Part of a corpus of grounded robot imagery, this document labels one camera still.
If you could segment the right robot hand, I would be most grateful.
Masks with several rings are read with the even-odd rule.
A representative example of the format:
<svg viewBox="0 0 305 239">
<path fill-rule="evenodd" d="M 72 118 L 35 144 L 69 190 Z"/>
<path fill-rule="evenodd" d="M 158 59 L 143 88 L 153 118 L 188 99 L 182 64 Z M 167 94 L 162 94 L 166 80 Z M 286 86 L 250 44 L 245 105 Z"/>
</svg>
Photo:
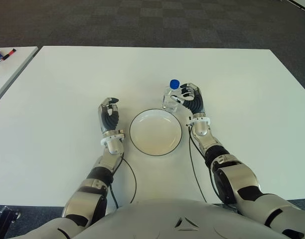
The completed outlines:
<svg viewBox="0 0 305 239">
<path fill-rule="evenodd" d="M 193 83 L 186 83 L 180 86 L 181 94 L 179 96 L 171 95 L 170 98 L 183 105 L 193 115 L 206 116 L 203 97 L 198 86 Z"/>
</svg>

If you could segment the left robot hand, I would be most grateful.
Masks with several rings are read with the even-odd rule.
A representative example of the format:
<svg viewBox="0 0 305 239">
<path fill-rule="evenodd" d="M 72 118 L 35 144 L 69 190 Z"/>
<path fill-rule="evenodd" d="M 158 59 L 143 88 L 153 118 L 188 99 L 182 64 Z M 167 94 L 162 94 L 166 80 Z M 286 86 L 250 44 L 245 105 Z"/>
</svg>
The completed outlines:
<svg viewBox="0 0 305 239">
<path fill-rule="evenodd" d="M 116 98 L 106 98 L 98 107 L 101 132 L 115 130 L 119 122 L 119 112 Z"/>
</svg>

